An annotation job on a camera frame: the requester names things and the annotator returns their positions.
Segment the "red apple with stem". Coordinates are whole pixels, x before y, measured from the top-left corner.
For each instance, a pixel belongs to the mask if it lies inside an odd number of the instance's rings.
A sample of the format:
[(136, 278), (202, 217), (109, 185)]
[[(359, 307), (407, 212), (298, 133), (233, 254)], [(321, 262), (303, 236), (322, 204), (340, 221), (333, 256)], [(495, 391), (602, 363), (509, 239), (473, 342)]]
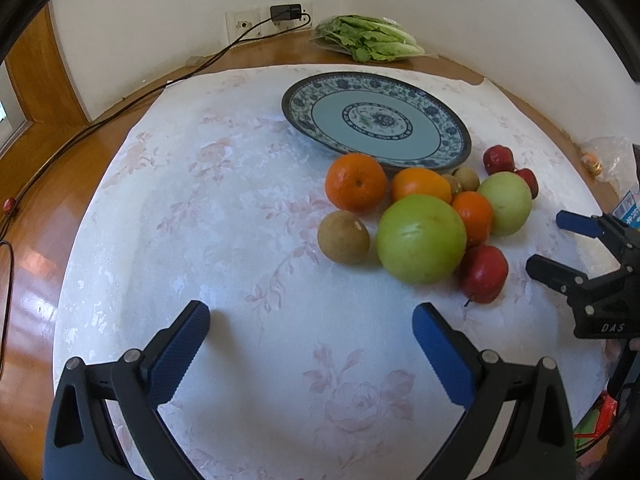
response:
[(532, 196), (532, 200), (536, 200), (539, 193), (539, 185), (537, 178), (532, 170), (528, 168), (521, 168), (514, 171), (514, 174), (517, 174), (521, 177), (525, 183), (529, 187), (530, 195)]

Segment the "small orange mandarin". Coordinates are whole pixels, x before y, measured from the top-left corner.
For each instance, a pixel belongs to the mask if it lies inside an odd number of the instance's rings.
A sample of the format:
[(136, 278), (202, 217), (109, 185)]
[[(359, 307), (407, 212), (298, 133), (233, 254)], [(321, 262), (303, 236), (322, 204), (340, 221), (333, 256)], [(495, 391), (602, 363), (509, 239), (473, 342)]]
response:
[(463, 191), (452, 200), (451, 207), (463, 221), (466, 244), (475, 247), (488, 240), (494, 212), (488, 199), (480, 193)]

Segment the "small brown kiwi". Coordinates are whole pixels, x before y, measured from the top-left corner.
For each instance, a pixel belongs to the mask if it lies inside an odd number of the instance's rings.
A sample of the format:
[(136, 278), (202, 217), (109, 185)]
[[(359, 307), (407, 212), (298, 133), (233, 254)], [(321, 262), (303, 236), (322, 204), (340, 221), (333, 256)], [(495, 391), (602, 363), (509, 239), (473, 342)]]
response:
[(458, 178), (456, 178), (452, 174), (444, 174), (442, 177), (449, 183), (449, 185), (450, 185), (450, 193), (451, 193), (452, 197), (454, 197), (454, 196), (458, 195), (459, 193), (463, 192), (462, 183), (460, 182), (460, 180)]
[(460, 182), (463, 191), (475, 192), (480, 186), (480, 177), (469, 166), (461, 166), (452, 175)]

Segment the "large green apple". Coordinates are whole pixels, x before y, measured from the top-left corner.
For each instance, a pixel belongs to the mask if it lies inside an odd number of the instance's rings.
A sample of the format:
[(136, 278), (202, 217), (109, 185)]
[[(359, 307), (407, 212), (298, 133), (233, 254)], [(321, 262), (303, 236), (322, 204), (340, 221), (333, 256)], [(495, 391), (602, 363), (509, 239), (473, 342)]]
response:
[(456, 270), (466, 248), (465, 226), (449, 204), (428, 195), (409, 195), (389, 206), (376, 231), (382, 267), (411, 285), (440, 282)]

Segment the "yellow-orange orange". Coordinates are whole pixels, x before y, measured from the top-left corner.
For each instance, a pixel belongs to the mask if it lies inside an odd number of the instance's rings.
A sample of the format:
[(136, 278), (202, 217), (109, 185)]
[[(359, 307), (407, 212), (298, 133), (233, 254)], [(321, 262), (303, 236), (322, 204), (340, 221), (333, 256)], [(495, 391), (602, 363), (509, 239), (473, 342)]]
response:
[(426, 168), (406, 168), (393, 177), (390, 184), (393, 202), (413, 194), (433, 196), (447, 204), (452, 201), (449, 182), (437, 172)]

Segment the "large brown kiwi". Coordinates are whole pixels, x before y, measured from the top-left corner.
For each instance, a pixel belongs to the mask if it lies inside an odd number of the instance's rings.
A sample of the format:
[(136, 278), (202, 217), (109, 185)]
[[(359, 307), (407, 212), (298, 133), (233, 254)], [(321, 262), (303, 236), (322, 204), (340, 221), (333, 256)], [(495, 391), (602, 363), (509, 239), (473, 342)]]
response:
[(370, 249), (370, 235), (362, 221), (349, 211), (327, 214), (318, 226), (317, 242), (322, 254), (336, 263), (362, 263)]

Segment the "orange mandarin with stem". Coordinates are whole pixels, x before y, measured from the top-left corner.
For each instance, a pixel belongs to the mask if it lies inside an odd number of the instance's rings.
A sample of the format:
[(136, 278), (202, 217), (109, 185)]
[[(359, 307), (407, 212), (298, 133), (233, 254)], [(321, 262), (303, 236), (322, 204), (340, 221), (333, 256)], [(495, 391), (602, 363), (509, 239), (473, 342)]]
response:
[(335, 159), (324, 180), (326, 197), (338, 209), (366, 214), (384, 200), (387, 177), (373, 157), (350, 153)]

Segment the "clear plastic bag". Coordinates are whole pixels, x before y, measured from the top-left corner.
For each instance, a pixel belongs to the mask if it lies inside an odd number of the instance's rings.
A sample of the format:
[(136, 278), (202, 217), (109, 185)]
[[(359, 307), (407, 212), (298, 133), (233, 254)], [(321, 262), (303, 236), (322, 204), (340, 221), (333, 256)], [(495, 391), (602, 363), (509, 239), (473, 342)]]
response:
[(626, 136), (600, 136), (583, 143), (585, 154), (593, 154), (602, 165), (601, 176), (605, 181), (617, 181), (631, 186), (636, 182), (636, 161), (632, 142)]

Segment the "blue white patterned plate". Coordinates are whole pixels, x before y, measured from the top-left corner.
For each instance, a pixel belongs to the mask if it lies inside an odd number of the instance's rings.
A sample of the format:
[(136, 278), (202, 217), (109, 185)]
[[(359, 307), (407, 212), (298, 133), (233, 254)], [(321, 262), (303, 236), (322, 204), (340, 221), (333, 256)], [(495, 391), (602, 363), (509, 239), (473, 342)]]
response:
[(468, 127), (447, 104), (389, 76), (312, 75), (285, 91), (281, 107), (308, 138), (340, 154), (369, 155), (387, 169), (446, 171), (472, 151)]

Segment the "white floral tablecloth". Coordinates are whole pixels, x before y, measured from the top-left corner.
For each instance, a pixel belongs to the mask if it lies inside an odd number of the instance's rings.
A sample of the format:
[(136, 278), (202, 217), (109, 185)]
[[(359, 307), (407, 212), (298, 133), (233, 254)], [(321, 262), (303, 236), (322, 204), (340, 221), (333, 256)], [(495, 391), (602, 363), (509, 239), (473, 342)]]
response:
[(599, 205), (563, 153), (490, 82), (394, 70), (445, 102), (469, 128), (470, 164), (508, 146), (540, 193), (526, 225), (496, 245), (510, 274), (500, 297), (471, 306), (454, 281), (412, 286), (370, 257), (339, 266), (317, 245), (331, 212), (334, 153), (284, 118), (281, 100), (315, 65), (199, 76), (167, 89), (130, 130), (70, 253), (53, 369), (72, 356), (108, 362), (143, 348), (186, 304), (212, 328), (160, 409), (209, 479), (413, 479), (461, 415), (413, 337), (429, 301), (478, 348), (534, 364), (551, 356), (570, 414), (602, 391), (600, 340), (579, 340), (564, 299), (526, 274), (541, 254), (592, 275), (604, 247), (558, 229), (562, 209)]

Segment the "small red object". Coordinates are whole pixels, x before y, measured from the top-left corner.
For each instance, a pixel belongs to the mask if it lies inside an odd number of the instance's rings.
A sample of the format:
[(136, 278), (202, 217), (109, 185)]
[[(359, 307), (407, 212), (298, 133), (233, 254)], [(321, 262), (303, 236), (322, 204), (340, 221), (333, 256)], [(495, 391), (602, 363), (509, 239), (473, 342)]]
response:
[(17, 200), (15, 197), (8, 197), (2, 205), (3, 213), (8, 216), (16, 207)]

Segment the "bagged green lettuce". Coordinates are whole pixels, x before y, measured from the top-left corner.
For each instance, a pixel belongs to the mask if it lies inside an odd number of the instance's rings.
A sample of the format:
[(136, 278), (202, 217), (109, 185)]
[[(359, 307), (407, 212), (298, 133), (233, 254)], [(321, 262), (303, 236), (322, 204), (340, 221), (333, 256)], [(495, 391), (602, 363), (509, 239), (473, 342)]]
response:
[(357, 14), (321, 22), (312, 41), (326, 50), (348, 54), (357, 63), (394, 62), (425, 54), (416, 38), (396, 22)]

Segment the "black power adapter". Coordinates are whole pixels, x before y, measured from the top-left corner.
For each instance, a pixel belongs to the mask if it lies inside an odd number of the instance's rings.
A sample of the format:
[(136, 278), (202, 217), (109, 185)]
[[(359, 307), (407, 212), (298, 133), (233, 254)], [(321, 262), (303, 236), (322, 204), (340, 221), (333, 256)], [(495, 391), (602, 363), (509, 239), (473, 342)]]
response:
[(297, 21), (302, 18), (303, 7), (300, 3), (283, 3), (270, 6), (269, 16), (273, 23)]

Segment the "white wall socket plate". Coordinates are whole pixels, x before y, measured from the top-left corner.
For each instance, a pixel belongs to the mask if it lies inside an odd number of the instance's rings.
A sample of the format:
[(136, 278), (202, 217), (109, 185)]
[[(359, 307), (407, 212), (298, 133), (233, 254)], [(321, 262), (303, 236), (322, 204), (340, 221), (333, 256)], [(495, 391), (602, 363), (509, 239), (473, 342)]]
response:
[(258, 6), (258, 8), (226, 11), (224, 21), (226, 22), (226, 32), (228, 43), (231, 44), (247, 30), (252, 31), (243, 37), (244, 41), (250, 39), (262, 39), (267, 36), (288, 32), (289, 30), (299, 30), (309, 28), (312, 25), (314, 6), (310, 1), (303, 1), (300, 4), (303, 16), (291, 21), (273, 21), (270, 18), (270, 6)]

